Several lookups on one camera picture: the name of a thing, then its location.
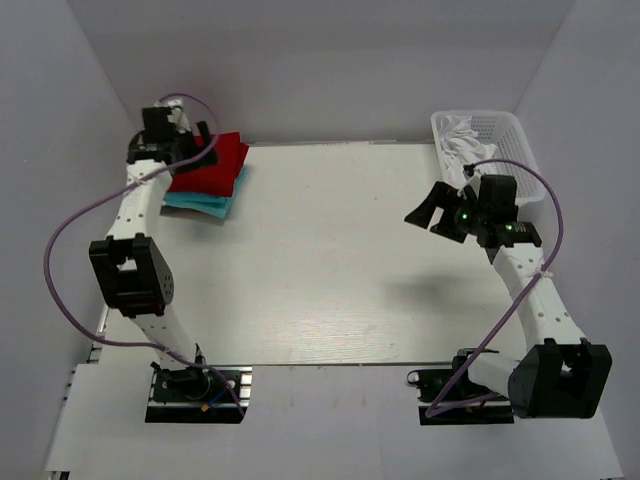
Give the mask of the dark red t-shirt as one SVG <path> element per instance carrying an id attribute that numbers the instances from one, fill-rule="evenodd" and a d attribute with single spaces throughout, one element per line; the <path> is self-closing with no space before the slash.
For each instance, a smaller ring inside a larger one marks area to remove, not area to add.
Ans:
<path id="1" fill-rule="evenodd" d="M 218 158 L 215 165 L 176 174 L 168 192 L 231 197 L 249 146 L 239 132 L 228 132 L 219 137 L 214 150 Z"/>

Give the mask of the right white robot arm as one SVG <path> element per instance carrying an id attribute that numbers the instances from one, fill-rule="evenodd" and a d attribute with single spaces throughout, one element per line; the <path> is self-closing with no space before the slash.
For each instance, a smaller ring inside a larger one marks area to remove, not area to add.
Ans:
<path id="1" fill-rule="evenodd" d="M 566 309 L 536 227 L 518 218 L 516 190 L 505 175 L 461 189 L 438 181 L 405 218 L 458 243 L 474 237 L 512 299 L 486 339 L 454 357 L 451 376 L 428 402 L 429 418 L 495 397 L 520 418 L 588 419 L 598 408 L 612 356 Z"/>

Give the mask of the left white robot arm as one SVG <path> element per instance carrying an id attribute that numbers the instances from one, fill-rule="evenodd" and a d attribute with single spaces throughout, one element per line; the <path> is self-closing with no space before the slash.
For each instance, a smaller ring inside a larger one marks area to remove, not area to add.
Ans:
<path id="1" fill-rule="evenodd" d="M 107 306 L 130 319 L 157 352 L 162 369 L 180 370 L 177 387 L 199 399 L 211 387 L 205 359 L 172 307 L 175 281 L 153 235 L 174 176 L 217 164 L 204 121 L 191 124 L 179 97 L 142 111 L 143 129 L 128 146 L 126 187 L 104 239 L 89 259 Z"/>

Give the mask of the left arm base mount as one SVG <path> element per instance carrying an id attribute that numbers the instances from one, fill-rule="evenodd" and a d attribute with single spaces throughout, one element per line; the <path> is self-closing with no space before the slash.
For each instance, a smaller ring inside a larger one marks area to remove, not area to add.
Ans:
<path id="1" fill-rule="evenodd" d="M 252 368 L 222 369 L 225 383 L 211 372 L 191 367 L 154 371 L 148 395 L 145 422 L 148 424 L 240 424 L 247 412 L 252 387 Z"/>

